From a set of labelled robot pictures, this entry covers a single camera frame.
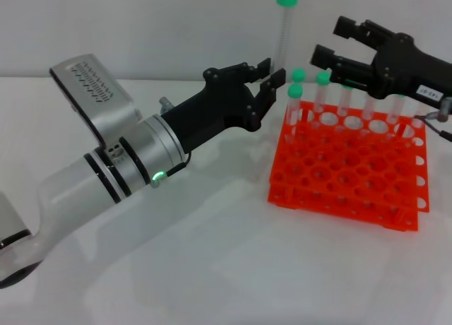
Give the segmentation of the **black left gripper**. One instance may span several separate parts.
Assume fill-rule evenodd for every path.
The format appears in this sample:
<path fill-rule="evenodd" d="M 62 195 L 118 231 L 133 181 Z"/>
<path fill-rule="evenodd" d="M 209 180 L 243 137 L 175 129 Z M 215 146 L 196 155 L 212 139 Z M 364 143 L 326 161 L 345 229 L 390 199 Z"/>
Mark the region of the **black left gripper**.
<path fill-rule="evenodd" d="M 254 97 L 247 83 L 270 74 L 271 58 L 256 66 L 246 62 L 204 72 L 203 90 L 162 115 L 185 153 L 232 127 L 256 131 L 276 101 L 277 89 L 285 84 L 285 69 L 262 82 Z"/>

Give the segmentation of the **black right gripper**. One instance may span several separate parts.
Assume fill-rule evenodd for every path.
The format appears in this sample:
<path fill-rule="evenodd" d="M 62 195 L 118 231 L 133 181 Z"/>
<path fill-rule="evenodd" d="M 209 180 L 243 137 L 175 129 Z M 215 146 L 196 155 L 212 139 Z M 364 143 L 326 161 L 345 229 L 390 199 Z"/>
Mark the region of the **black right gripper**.
<path fill-rule="evenodd" d="M 361 24 L 340 16 L 334 35 L 354 39 L 376 49 L 371 65 L 335 54 L 316 45 L 311 65 L 330 70 L 330 82 L 367 91 L 377 99 L 404 95 L 423 103 L 439 103 L 451 96 L 451 63 L 440 60 L 415 46 L 414 39 L 392 32 L 370 20 Z"/>

